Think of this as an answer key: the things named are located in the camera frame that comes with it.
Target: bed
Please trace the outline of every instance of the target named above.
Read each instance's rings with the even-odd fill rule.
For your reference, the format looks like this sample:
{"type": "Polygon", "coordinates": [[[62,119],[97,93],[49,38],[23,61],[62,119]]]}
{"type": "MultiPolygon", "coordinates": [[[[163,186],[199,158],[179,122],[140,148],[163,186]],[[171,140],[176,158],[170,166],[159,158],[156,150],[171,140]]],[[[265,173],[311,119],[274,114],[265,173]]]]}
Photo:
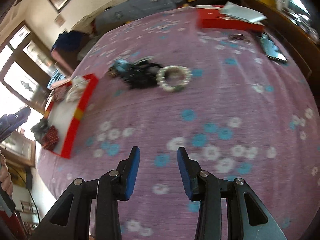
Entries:
{"type": "MultiPolygon", "coordinates": [[[[194,239],[199,203],[185,195],[176,161],[184,146],[218,178],[244,178],[287,238],[299,239],[319,209],[319,113],[281,44],[276,41],[287,64],[270,61],[252,38],[229,41],[232,33],[248,35],[199,30],[196,9],[180,8],[105,34],[73,73],[94,73],[100,81],[71,158],[41,151],[39,174],[52,194],[58,198],[75,178],[99,178],[138,146],[135,190],[119,203],[123,239],[194,239]],[[193,79],[185,90],[168,93],[128,90],[106,74],[118,57],[145,56],[188,67],[193,79]]],[[[222,211],[226,236],[225,204],[222,211]]]]}

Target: blue gripper pad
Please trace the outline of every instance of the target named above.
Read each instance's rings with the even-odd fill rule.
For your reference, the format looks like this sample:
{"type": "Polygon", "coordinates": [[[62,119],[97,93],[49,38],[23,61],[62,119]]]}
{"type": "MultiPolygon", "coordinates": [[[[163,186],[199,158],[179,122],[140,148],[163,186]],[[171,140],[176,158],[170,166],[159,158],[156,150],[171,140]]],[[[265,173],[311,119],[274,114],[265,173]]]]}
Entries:
{"type": "Polygon", "coordinates": [[[180,147],[177,150],[177,160],[178,160],[178,166],[180,170],[180,175],[184,187],[184,191],[186,192],[186,195],[191,200],[193,197],[193,191],[192,191],[192,185],[191,185],[191,178],[188,173],[186,162],[190,161],[187,152],[183,147],[180,147]]]}
{"type": "Polygon", "coordinates": [[[140,163],[140,150],[138,147],[135,147],[135,152],[131,152],[129,159],[131,161],[131,168],[128,173],[127,182],[126,182],[126,191],[125,198],[128,200],[133,193],[134,185],[136,183],[139,163],[140,163]]]}

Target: metal screw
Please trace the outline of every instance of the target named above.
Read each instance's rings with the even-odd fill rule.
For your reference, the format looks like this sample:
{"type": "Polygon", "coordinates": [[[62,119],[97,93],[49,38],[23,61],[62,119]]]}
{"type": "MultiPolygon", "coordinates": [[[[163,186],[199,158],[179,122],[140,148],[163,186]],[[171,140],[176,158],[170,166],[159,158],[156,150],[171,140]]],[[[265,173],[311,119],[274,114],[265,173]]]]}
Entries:
{"type": "Polygon", "coordinates": [[[81,185],[81,184],[82,184],[82,179],[75,179],[75,180],[73,181],[73,184],[75,184],[75,185],[81,185]]]}
{"type": "Polygon", "coordinates": [[[208,177],[208,176],[209,176],[209,172],[207,172],[207,171],[200,171],[200,172],[199,172],[199,175],[200,175],[201,177],[208,177]]]}
{"type": "Polygon", "coordinates": [[[244,184],[244,180],[241,179],[241,178],[236,178],[236,184],[243,185],[244,184]]]}
{"type": "Polygon", "coordinates": [[[117,170],[112,170],[112,171],[109,172],[109,175],[110,175],[111,177],[116,177],[116,176],[119,175],[119,171],[117,171],[117,170]]]}

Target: red box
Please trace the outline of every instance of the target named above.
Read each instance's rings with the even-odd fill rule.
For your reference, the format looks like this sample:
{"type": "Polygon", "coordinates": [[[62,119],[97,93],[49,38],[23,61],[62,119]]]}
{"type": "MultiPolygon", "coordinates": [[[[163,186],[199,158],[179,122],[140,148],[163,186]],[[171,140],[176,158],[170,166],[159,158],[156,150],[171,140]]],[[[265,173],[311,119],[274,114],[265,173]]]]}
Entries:
{"type": "Polygon", "coordinates": [[[219,28],[219,29],[233,29],[233,30],[253,30],[257,32],[264,31],[264,25],[258,23],[249,23],[241,20],[236,20],[227,17],[220,13],[219,9],[204,9],[197,8],[199,28],[219,28]]]}
{"type": "MultiPolygon", "coordinates": [[[[52,151],[52,153],[67,159],[70,158],[73,141],[76,137],[76,133],[77,133],[80,121],[82,119],[83,113],[99,81],[94,74],[85,75],[83,77],[86,80],[89,80],[89,82],[82,94],[82,97],[79,100],[76,100],[70,103],[66,103],[65,100],[63,101],[63,103],[60,103],[60,102],[55,103],[52,100],[49,103],[46,111],[44,112],[44,118],[48,119],[49,125],[54,125],[58,129],[58,136],[60,139],[64,138],[63,141],[60,141],[57,144],[57,146],[54,149],[54,152],[52,151]],[[62,115],[60,114],[61,109],[60,110],[57,109],[59,107],[59,104],[61,105],[68,104],[66,111],[63,112],[62,115]]],[[[71,85],[72,83],[71,81],[69,81],[68,83],[61,85],[61,87],[62,86],[69,87],[71,85]]]]}

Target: cream wall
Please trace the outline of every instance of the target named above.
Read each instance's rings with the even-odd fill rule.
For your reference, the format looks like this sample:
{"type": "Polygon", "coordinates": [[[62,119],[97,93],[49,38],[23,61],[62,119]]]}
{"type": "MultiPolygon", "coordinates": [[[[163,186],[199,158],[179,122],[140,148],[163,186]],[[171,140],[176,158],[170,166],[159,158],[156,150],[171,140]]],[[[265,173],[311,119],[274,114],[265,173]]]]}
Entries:
{"type": "Polygon", "coordinates": [[[19,15],[1,32],[0,44],[25,20],[43,43],[51,48],[64,29],[70,30],[81,18],[110,1],[112,0],[71,0],[61,12],[66,22],[59,28],[54,22],[58,14],[48,0],[23,0],[19,15]]]}

